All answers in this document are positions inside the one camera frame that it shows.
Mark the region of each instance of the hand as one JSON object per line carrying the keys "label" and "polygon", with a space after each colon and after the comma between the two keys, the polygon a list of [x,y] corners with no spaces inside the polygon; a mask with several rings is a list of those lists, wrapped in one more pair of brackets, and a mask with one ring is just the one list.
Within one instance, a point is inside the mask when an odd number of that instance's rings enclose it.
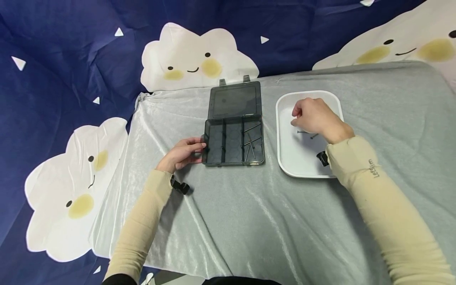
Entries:
{"label": "hand", "polygon": [[291,121],[308,133],[321,134],[330,144],[336,144],[355,136],[353,129],[326,105],[323,99],[305,98],[299,100],[291,114],[296,119]]}
{"label": "hand", "polygon": [[183,139],[161,159],[155,169],[174,173],[189,163],[201,163],[201,157],[193,154],[202,152],[205,147],[206,144],[201,142],[201,138]]}

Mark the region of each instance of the smile mouth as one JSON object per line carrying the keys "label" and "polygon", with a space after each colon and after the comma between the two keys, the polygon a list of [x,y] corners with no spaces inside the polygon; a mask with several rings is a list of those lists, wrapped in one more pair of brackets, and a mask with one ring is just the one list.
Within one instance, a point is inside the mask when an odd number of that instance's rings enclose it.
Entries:
{"label": "smile mouth", "polygon": [[93,182],[92,182],[92,184],[90,184],[89,187],[88,187],[87,189],[90,189],[90,187],[92,187],[94,183],[95,183],[95,175],[93,176]]}
{"label": "smile mouth", "polygon": [[187,70],[187,72],[192,72],[192,73],[193,73],[193,72],[197,72],[198,69],[199,69],[199,67],[198,67],[197,69],[195,69],[194,71]]}
{"label": "smile mouth", "polygon": [[404,54],[407,54],[407,53],[411,53],[412,51],[414,51],[416,48],[414,48],[413,50],[411,51],[408,51],[408,52],[404,52],[404,53],[396,53],[397,56],[402,56]]}

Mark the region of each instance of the beige long sleeve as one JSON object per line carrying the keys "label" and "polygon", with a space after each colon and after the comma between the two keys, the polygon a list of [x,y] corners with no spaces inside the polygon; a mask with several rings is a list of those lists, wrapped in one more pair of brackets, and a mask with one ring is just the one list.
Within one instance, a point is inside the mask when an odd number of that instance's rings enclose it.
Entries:
{"label": "beige long sleeve", "polygon": [[328,145],[326,153],[378,242],[393,284],[456,284],[434,236],[370,144],[357,136]]}
{"label": "beige long sleeve", "polygon": [[104,279],[126,274],[136,283],[157,231],[160,214],[171,195],[171,173],[152,170],[120,232]]}

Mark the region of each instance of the navy blue fabric backdrop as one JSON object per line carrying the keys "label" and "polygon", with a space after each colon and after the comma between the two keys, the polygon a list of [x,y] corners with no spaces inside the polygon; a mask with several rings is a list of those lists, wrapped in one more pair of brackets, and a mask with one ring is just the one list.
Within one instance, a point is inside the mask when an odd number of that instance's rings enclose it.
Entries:
{"label": "navy blue fabric backdrop", "polygon": [[[0,3],[0,280],[99,284],[108,261],[91,251],[59,263],[27,250],[24,182],[65,152],[72,132],[131,118],[144,46],[168,22],[199,35],[224,28],[260,76],[310,70],[363,32],[423,0],[79,0]],[[114,36],[120,28],[124,36]],[[260,36],[269,38],[261,44]],[[21,71],[11,57],[26,62]],[[93,103],[99,97],[100,104]],[[93,272],[101,266],[99,273]]]}

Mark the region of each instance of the gray velvet cloth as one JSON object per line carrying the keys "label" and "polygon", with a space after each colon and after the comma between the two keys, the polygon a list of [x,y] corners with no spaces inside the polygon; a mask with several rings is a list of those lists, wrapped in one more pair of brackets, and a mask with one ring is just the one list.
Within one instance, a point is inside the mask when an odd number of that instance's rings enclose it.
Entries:
{"label": "gray velvet cloth", "polygon": [[[379,248],[336,179],[287,176],[277,162],[275,103],[327,90],[343,116],[417,207],[453,272],[456,265],[456,96],[420,62],[393,62],[266,77],[261,82],[266,162],[194,165],[177,177],[148,266],[281,284],[390,284]],[[95,254],[109,256],[149,171],[180,139],[200,136],[210,88],[140,97],[128,145],[93,228]]]}

